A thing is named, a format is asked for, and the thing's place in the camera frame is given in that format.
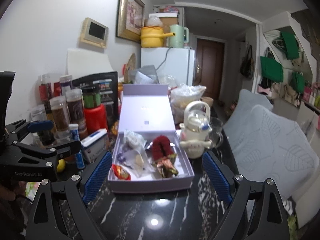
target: red bottle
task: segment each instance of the red bottle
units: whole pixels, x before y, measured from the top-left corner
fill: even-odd
[[[87,124],[88,134],[92,134],[99,129],[108,129],[107,115],[104,105],[95,108],[84,109],[85,123]]]

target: open gift box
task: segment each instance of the open gift box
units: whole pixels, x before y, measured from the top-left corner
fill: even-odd
[[[175,168],[178,176],[162,178],[158,171],[137,178],[130,169],[131,180],[118,179],[112,170],[108,175],[110,188],[116,193],[156,193],[190,188],[194,172],[185,151],[180,148],[180,139],[173,123],[168,98],[168,86],[160,84],[124,85],[124,97],[119,120],[118,137],[113,151],[113,163],[119,165],[117,154],[123,145],[126,129],[141,134],[145,140],[152,141],[159,135],[165,135],[174,143],[177,154]],[[147,151],[152,161],[151,152]]]

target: yellow kettle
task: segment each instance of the yellow kettle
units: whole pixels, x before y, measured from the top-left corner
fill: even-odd
[[[174,33],[163,33],[161,27],[142,27],[141,29],[141,47],[158,48],[163,45],[163,38],[172,37]]]

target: yellow lemon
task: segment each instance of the yellow lemon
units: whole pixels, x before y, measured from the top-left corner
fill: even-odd
[[[66,162],[64,161],[64,159],[59,160],[57,172],[63,172],[65,167],[66,167]]]

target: blue clamp handle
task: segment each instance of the blue clamp handle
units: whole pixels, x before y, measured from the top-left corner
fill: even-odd
[[[31,133],[41,132],[44,130],[51,130],[53,128],[53,122],[51,120],[47,121],[37,121],[32,122],[28,125],[27,131]]]
[[[106,152],[84,186],[84,195],[82,197],[82,200],[85,204],[88,204],[90,201],[93,201],[95,199],[103,181],[108,175],[111,165],[112,155],[110,152]]]
[[[205,152],[202,156],[202,165],[204,170],[207,172],[211,184],[217,192],[220,200],[224,201],[227,205],[230,205],[232,202],[230,184],[215,161],[208,152]]]

